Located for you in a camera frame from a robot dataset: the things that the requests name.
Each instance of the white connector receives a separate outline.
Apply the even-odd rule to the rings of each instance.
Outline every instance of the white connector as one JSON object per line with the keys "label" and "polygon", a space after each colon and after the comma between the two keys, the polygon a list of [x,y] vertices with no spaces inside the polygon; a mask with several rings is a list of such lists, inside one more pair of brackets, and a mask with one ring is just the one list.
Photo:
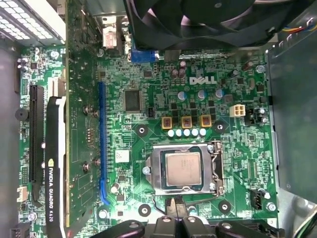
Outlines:
{"label": "white connector", "polygon": [[242,104],[237,104],[230,107],[230,117],[238,118],[244,117],[246,115],[246,106]]}

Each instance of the cable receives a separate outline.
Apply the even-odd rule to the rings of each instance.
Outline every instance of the cable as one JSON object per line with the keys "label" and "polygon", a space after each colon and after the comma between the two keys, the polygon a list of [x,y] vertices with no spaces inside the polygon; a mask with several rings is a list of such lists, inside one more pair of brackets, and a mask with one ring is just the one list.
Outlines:
{"label": "cable", "polygon": [[298,235],[301,235],[301,233],[303,232],[303,228],[305,228],[315,216],[317,216],[317,206],[314,207],[312,213],[303,221],[303,223],[294,232],[293,238],[302,238]]}
{"label": "cable", "polygon": [[277,3],[285,3],[294,0],[256,0],[254,4],[277,4]]}

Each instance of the black connector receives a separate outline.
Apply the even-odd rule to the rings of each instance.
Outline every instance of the black connector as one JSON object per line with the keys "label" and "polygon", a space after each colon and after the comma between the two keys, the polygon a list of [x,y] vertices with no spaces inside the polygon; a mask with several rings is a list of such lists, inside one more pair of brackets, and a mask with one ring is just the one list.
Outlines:
{"label": "black connector", "polygon": [[41,164],[44,161],[42,143],[44,141],[44,88],[38,85],[30,86],[30,146],[29,146],[29,182],[32,184],[32,202],[41,207],[38,202],[43,182]]}
{"label": "black connector", "polygon": [[10,238],[30,238],[30,223],[19,223],[10,229]]}
{"label": "black connector", "polygon": [[251,206],[256,210],[262,210],[262,194],[257,190],[250,192]]}

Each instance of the white component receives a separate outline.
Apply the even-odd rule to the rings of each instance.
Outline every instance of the white component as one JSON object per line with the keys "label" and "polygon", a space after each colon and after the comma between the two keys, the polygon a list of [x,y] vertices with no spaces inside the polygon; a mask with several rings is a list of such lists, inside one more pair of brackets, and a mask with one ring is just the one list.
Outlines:
{"label": "white component", "polygon": [[230,107],[230,117],[238,118],[244,117],[246,115],[246,106],[242,104],[237,104]]}
{"label": "white component", "polygon": [[198,136],[198,130],[196,128],[192,129],[192,135]]}
{"label": "white component", "polygon": [[167,132],[168,137],[173,137],[174,136],[174,131],[173,130],[169,130]]}
{"label": "white component", "polygon": [[130,161],[129,150],[116,150],[115,162],[116,163],[128,163]]}
{"label": "white component", "polygon": [[100,210],[98,215],[100,219],[105,219],[108,217],[108,212],[106,210]]}
{"label": "white component", "polygon": [[176,136],[181,137],[182,136],[182,130],[181,129],[177,129],[176,130]]}
{"label": "white component", "polygon": [[184,135],[185,136],[190,136],[190,130],[189,129],[185,129],[184,130]]}
{"label": "white component", "polygon": [[24,202],[28,199],[28,188],[26,186],[18,187],[16,191],[19,193],[19,197],[16,199],[17,202]]}
{"label": "white component", "polygon": [[205,136],[206,133],[207,133],[207,131],[206,131],[206,129],[204,129],[204,128],[201,128],[201,129],[199,130],[199,134],[200,134],[201,136]]}

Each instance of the pcie slot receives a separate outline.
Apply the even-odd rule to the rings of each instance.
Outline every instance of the pcie slot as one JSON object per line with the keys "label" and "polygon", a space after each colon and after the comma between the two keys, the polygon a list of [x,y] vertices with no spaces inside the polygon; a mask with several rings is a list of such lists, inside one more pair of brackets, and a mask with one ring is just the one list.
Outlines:
{"label": "pcie slot", "polygon": [[100,111],[100,167],[101,167],[101,176],[100,176],[100,198],[101,201],[110,205],[107,201],[107,189],[106,189],[106,179],[107,179],[107,146],[106,146],[106,85],[102,82],[99,82],[99,111]]}
{"label": "pcie slot", "polygon": [[32,186],[32,202],[41,207],[38,202],[43,181],[41,164],[44,160],[42,143],[44,141],[44,88],[38,85],[30,86],[30,132],[29,132],[29,182]]}

